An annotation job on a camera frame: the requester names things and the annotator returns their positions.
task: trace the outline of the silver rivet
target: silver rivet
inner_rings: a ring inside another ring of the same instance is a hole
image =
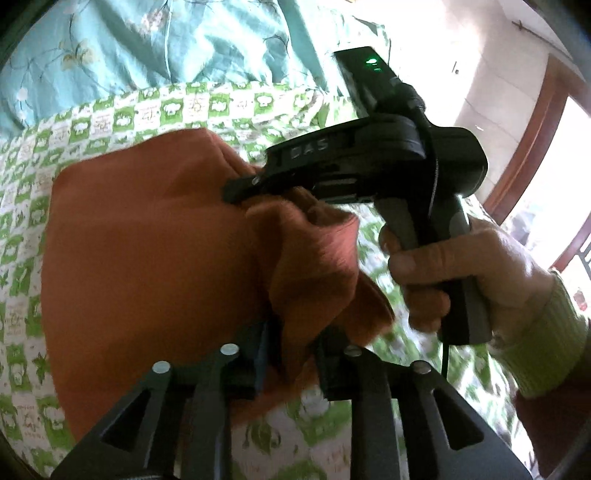
[[[361,356],[361,348],[357,345],[347,345],[345,347],[346,356]]]
[[[154,371],[154,373],[157,373],[157,374],[165,374],[169,370],[170,370],[170,364],[168,362],[165,362],[164,360],[161,360],[160,362],[156,362],[152,366],[152,371]]]
[[[431,365],[429,365],[424,360],[417,360],[416,362],[413,362],[412,367],[413,371],[419,375],[425,375],[431,371]]]
[[[226,343],[225,345],[222,345],[222,347],[220,348],[220,352],[223,355],[235,355],[239,351],[240,347],[235,343]]]

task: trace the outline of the patterned fabric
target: patterned fabric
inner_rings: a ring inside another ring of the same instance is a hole
[[[333,52],[365,45],[387,58],[382,27],[316,0],[59,0],[0,72],[0,134],[178,82],[257,80],[336,93]]]
[[[180,128],[208,127],[244,159],[262,163],[270,145],[353,119],[353,112],[350,102],[319,89],[197,82],[85,103],[1,144],[0,427],[27,463],[47,476],[73,446],[56,397],[41,324],[43,232],[56,175],[71,163]],[[389,361],[408,365],[424,358],[440,368],[436,337],[408,327],[400,291],[378,248],[381,218],[371,205],[347,208],[361,218],[362,269],[386,292],[400,318],[372,349]],[[449,377],[504,439],[511,442],[516,437],[519,424],[509,399],[512,380],[484,347],[452,350]],[[317,388],[312,389],[235,429],[234,478],[346,479],[350,431],[350,404],[329,403]],[[404,457],[404,442],[400,445]]]

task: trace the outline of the folded cloth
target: folded cloth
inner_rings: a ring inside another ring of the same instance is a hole
[[[294,189],[226,204],[255,168],[208,130],[171,132],[65,169],[53,186],[41,301],[51,371],[81,439],[154,362],[198,362],[272,310],[285,375],[233,409],[242,421],[315,379],[329,324],[366,345],[394,320],[359,272],[355,216]]]

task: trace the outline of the green sleeve cuff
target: green sleeve cuff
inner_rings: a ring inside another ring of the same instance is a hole
[[[589,322],[576,310],[560,276],[554,275],[550,300],[521,340],[503,348],[489,347],[491,355],[513,374],[525,398],[541,397],[561,385],[587,343]]]

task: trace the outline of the person's arm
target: person's arm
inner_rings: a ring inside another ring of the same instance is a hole
[[[449,312],[445,280],[474,275],[487,298],[493,355],[519,386],[518,415],[534,446],[540,472],[550,473],[591,413],[588,322],[577,315],[562,280],[535,263],[496,225],[472,219],[472,233],[402,252],[384,228],[380,244],[402,286],[410,325],[435,332]]]
[[[591,414],[589,320],[578,314],[558,275],[539,318],[516,342],[494,342],[491,354],[519,386],[517,415],[540,473],[548,476]]]

